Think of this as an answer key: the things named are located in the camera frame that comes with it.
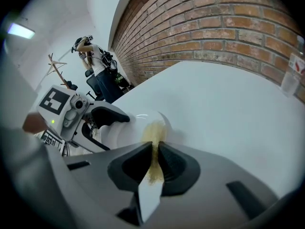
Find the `table surface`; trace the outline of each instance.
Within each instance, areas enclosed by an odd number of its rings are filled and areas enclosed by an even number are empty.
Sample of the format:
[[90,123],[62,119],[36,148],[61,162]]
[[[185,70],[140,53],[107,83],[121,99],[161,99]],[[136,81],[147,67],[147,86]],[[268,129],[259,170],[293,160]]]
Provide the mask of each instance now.
[[305,106],[256,74],[208,62],[180,62],[113,103],[127,113],[159,111],[167,141],[224,156],[282,197],[305,171]]

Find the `wooden coat rack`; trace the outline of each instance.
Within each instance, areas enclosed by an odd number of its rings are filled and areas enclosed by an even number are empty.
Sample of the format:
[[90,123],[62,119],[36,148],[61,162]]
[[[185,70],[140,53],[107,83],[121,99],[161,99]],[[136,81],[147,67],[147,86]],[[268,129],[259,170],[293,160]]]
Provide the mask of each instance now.
[[53,53],[52,53],[52,55],[48,55],[48,57],[49,57],[49,60],[51,61],[51,64],[50,64],[50,65],[53,66],[55,72],[58,74],[58,76],[60,77],[60,79],[61,79],[62,82],[63,82],[63,84],[61,84],[61,85],[65,85],[68,89],[70,89],[70,87],[67,85],[66,80],[62,77],[62,75],[59,73],[58,69],[56,68],[56,64],[62,64],[62,65],[64,65],[64,64],[67,64],[67,63],[56,62],[56,61],[52,60]]

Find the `label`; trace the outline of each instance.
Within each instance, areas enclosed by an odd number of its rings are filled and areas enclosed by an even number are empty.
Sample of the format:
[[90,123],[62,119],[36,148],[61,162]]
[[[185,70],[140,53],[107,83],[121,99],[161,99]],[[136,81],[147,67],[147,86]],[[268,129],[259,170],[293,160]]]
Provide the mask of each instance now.
[[305,61],[292,53],[290,55],[289,67],[303,75],[305,72]]

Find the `white shirt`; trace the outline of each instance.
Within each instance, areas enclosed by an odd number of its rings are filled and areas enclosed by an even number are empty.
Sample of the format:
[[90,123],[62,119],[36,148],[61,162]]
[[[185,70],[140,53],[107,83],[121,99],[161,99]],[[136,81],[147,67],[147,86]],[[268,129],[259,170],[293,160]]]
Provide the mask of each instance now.
[[94,64],[94,65],[92,65],[92,69],[94,71],[94,75],[98,75],[106,67],[102,62],[100,62],[100,59],[102,58],[102,55],[100,53],[99,46],[96,45],[96,44],[92,44],[91,46],[93,47],[93,51],[90,51],[90,52],[91,52],[91,55],[92,55],[92,63]]

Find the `office chair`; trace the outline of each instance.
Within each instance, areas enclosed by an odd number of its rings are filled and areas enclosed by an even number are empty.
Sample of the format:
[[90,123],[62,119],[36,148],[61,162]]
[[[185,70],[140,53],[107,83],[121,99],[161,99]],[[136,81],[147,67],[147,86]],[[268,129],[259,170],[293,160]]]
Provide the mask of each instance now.
[[88,93],[86,95],[89,95],[90,97],[92,97],[95,101],[102,101],[104,100],[104,96],[103,93],[101,92],[101,89],[97,83],[97,79],[95,78],[95,75],[93,74],[93,69],[89,69],[85,72],[85,76],[89,77],[86,80],[86,83],[92,88],[92,90],[94,91],[94,94],[96,95],[96,98],[94,98],[92,96],[92,94],[90,93],[90,91],[88,91]]

